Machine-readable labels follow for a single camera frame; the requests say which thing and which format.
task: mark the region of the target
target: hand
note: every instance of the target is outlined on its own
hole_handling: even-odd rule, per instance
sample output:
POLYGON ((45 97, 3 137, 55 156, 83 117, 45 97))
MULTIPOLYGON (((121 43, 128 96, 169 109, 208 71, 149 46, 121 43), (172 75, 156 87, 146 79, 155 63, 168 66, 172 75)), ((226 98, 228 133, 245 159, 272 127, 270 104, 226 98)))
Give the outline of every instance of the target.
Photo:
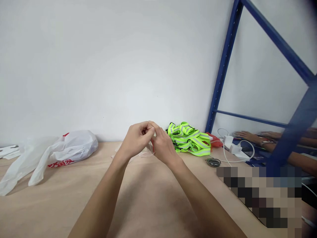
POLYGON ((274 139, 280 139, 282 137, 282 133, 278 133, 278 132, 272 132, 272 131, 268 131, 268 132, 261 132, 264 136, 269 136, 271 138, 274 139))
POLYGON ((183 160, 176 153, 172 139, 166 131, 153 121, 149 121, 149 123, 155 128, 156 132, 156 137, 153 137, 154 155, 168 167, 182 162, 183 160))
POLYGON ((154 132, 155 129, 147 121, 130 126, 122 145, 117 152, 120 156, 117 157, 128 161, 133 156, 140 153, 149 143, 154 132))
POLYGON ((260 145, 264 139, 247 131, 235 132, 238 137, 244 138, 250 142, 260 145))

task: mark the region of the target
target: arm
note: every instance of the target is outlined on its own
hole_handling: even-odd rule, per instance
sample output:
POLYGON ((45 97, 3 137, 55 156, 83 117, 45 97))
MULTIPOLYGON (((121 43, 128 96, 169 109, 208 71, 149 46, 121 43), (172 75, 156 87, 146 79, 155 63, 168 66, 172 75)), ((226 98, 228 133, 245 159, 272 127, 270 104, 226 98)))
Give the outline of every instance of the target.
POLYGON ((68 238, 106 237, 115 211, 125 169, 154 135, 148 122, 130 126, 127 135, 68 238))
MULTIPOLYGON (((273 152, 275 146, 275 144, 263 144, 263 148, 269 152, 273 152)), ((287 162, 293 166, 301 167, 303 171, 317 178, 317 160, 292 152, 287 162)))
MULTIPOLYGON (((308 134, 308 133, 312 134, 315 131, 316 130, 314 130, 314 128, 310 128, 307 130, 306 134, 308 134)), ((269 137, 274 138, 274 139, 280 139, 282 137, 282 133, 278 133, 278 132, 265 131, 265 132, 261 132, 261 133, 264 136, 269 136, 269 137)), ((299 140, 298 144, 317 148, 317 139, 302 137, 299 140)))
MULTIPOLYGON (((260 145, 261 142, 264 140, 250 132, 242 131, 236 132, 236 134, 257 145, 260 145)), ((271 153, 275 149, 275 146, 275 144, 263 144, 263 148, 271 153)), ((291 155, 288 157, 287 162, 293 166, 301 167, 303 171, 317 178, 317 160, 314 160, 312 158, 309 158, 296 152, 292 152, 291 155)))
POLYGON ((210 237, 245 238, 238 225, 175 152, 168 134, 154 122, 150 123, 156 131, 156 137, 153 138, 155 156, 174 174, 206 233, 210 237))

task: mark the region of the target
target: blue metal shelf frame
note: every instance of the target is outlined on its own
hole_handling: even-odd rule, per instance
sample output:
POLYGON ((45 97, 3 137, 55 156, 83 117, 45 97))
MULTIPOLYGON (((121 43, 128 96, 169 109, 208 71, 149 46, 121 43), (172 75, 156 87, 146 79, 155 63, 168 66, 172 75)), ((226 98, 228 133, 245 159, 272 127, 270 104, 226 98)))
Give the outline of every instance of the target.
POLYGON ((317 76, 314 75, 292 48, 286 43, 281 35, 274 29, 274 27, 267 21, 261 12, 253 5, 250 0, 235 0, 231 12, 228 31, 226 35, 225 45, 221 56, 221 61, 218 69, 217 80, 214 88, 214 93, 208 114, 206 132, 212 131, 215 122, 216 114, 222 113, 230 116, 235 116, 251 121, 261 122, 277 127, 285 128, 285 131, 275 147, 272 155, 265 161, 258 161, 258 163, 266 162, 267 168, 272 168, 269 173, 274 173, 274 168, 283 166, 291 152, 295 149, 298 141, 317 118, 317 76), (224 85, 227 68, 234 44, 234 39, 237 33, 243 6, 250 12, 258 24, 263 28, 267 35, 271 38, 274 44, 278 47, 281 53, 293 66, 296 72, 301 76, 304 82, 309 87, 289 124, 268 121, 261 118, 255 118, 245 115, 240 115, 231 112, 218 110, 218 105, 221 97, 221 91, 224 85))

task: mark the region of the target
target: wrist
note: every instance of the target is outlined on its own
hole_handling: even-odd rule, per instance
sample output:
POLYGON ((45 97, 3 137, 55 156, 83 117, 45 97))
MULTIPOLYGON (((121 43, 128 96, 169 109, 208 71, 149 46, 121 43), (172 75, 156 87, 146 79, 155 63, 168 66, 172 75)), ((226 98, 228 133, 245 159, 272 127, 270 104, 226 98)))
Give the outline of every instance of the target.
POLYGON ((261 145, 262 141, 264 141, 264 139, 262 139, 261 137, 258 137, 253 141, 253 143, 256 145, 261 145))
POLYGON ((185 165, 184 161, 181 157, 179 157, 177 154, 170 158, 168 162, 166 163, 166 166, 171 170, 174 171, 178 168, 181 168, 183 165, 185 165))
POLYGON ((114 162, 121 162, 120 164, 128 163, 131 157, 123 150, 118 150, 115 157, 113 158, 114 162))

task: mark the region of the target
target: computer mouse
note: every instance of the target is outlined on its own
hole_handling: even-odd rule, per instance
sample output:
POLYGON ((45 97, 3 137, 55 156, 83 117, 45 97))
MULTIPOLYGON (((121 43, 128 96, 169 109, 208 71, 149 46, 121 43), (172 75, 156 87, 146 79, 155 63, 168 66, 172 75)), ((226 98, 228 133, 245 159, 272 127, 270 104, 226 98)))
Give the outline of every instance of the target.
POLYGON ((211 166, 211 167, 219 167, 221 162, 218 159, 212 158, 212 159, 207 159, 206 163, 211 166))

